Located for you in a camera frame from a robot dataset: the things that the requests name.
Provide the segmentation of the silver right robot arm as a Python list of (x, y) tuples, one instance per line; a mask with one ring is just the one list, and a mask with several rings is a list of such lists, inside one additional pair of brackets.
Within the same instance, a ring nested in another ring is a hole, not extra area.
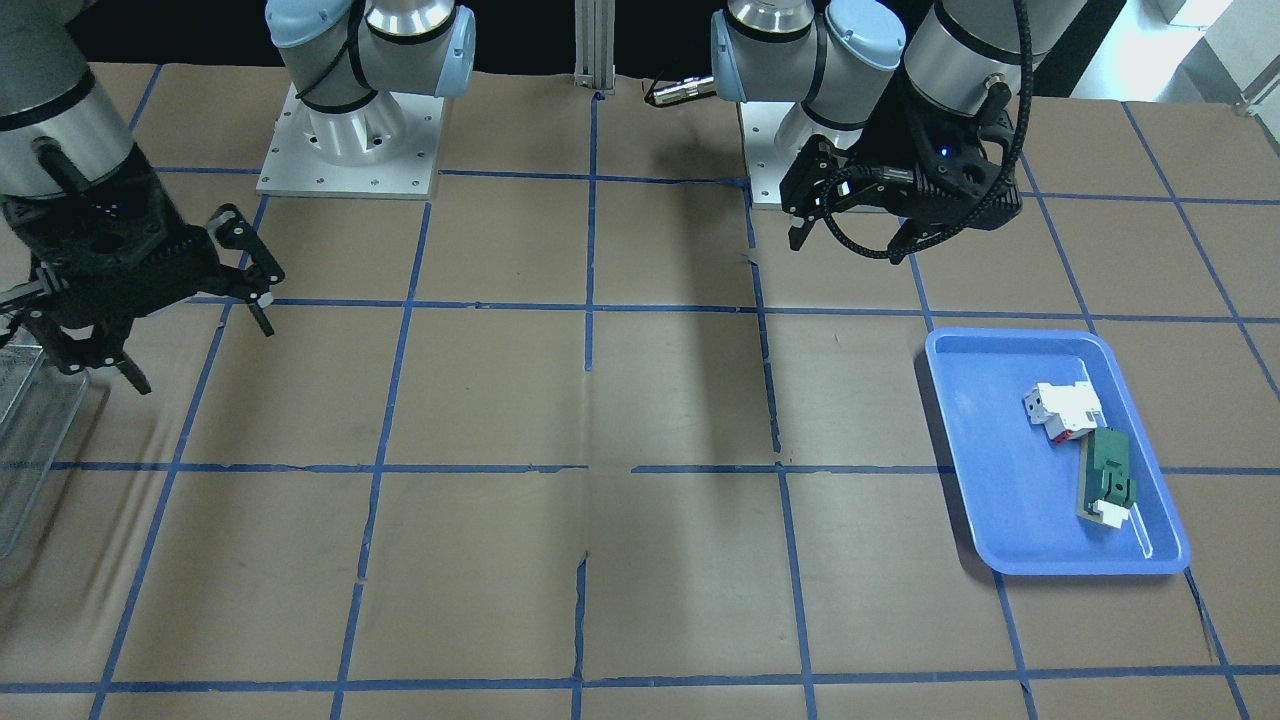
[(294, 137), (320, 170), (410, 155), (401, 97), (458, 97), (477, 44), (457, 1), (5, 1), (3, 219), (29, 251), (3, 293), (6, 325), (63, 374), (116, 369), (136, 320), (197, 293), (243, 302), (264, 334), (285, 270), (233, 204), (183, 219), (93, 73), (91, 59), (255, 65), (276, 53), (300, 106)]

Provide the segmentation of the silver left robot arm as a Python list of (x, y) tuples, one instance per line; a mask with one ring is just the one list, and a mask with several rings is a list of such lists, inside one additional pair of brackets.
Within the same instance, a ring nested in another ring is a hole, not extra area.
[(1019, 217), (1036, 69), (1084, 8), (933, 1), (913, 29), (881, 1), (717, 12), (717, 94), (790, 106), (778, 202), (791, 250), (822, 224), (846, 250), (896, 265)]

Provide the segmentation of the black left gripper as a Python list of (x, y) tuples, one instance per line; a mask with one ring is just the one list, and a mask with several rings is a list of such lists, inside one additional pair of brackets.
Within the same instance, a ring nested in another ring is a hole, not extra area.
[(900, 265), (916, 243), (968, 217), (1002, 169), (987, 156), (987, 143), (1007, 151), (1014, 126), (1007, 106), (1012, 91), (998, 76), (978, 87), (973, 115), (957, 114), (929, 100), (904, 72), (895, 73), (864, 127), (852, 154), (837, 149), (824, 135), (813, 135), (780, 182), (781, 208), (791, 217), (788, 246), (799, 251), (822, 219), (832, 236), (854, 252), (855, 243), (831, 215), (852, 206), (829, 208), (829, 190), (846, 181), (863, 182), (863, 164), (911, 170), (910, 184), (887, 188), (884, 209), (904, 217), (886, 252)]

